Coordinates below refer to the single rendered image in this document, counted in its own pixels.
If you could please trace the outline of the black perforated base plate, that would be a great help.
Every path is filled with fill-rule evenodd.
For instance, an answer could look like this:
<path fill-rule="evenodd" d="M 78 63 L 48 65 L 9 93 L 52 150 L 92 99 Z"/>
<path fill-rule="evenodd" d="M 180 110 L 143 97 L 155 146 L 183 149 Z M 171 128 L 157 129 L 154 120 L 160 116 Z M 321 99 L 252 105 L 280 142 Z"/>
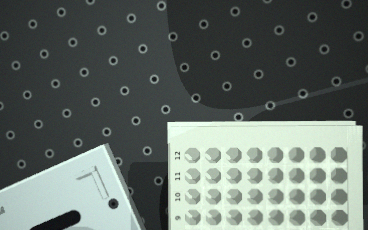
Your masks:
<path fill-rule="evenodd" d="M 0 190 L 108 143 L 168 230 L 168 122 L 356 121 L 368 0 L 0 0 Z"/>

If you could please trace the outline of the white multi-well plate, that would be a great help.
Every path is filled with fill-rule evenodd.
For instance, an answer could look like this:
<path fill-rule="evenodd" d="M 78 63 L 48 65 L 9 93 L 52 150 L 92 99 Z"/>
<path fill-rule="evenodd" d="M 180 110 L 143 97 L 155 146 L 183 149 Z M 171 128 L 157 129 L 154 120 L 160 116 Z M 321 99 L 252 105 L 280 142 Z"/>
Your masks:
<path fill-rule="evenodd" d="M 168 122 L 168 230 L 363 230 L 362 126 Z"/>

